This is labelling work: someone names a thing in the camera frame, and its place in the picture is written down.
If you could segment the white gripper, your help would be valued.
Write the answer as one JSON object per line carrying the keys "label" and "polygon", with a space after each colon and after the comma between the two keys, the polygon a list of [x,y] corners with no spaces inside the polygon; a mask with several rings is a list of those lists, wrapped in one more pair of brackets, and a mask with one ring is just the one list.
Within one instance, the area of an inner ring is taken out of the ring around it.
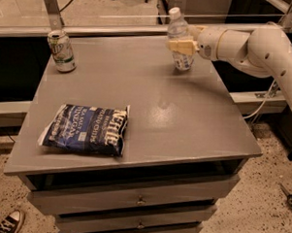
{"label": "white gripper", "polygon": [[219,41],[226,32],[226,29],[222,27],[190,25],[188,32],[194,40],[197,40],[198,45],[193,40],[171,40],[167,42],[167,48],[170,51],[180,52],[185,55],[193,55],[195,52],[199,52],[203,58],[216,61]]}

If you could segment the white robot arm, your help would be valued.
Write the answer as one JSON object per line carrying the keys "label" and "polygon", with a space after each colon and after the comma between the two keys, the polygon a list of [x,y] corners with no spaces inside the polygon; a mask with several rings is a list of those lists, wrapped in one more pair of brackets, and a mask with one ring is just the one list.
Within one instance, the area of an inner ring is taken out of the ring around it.
{"label": "white robot arm", "polygon": [[167,42],[171,51],[199,53],[211,61],[223,60],[256,78],[272,77],[292,112],[292,44],[275,24],[239,31],[216,26],[195,26],[182,38]]}

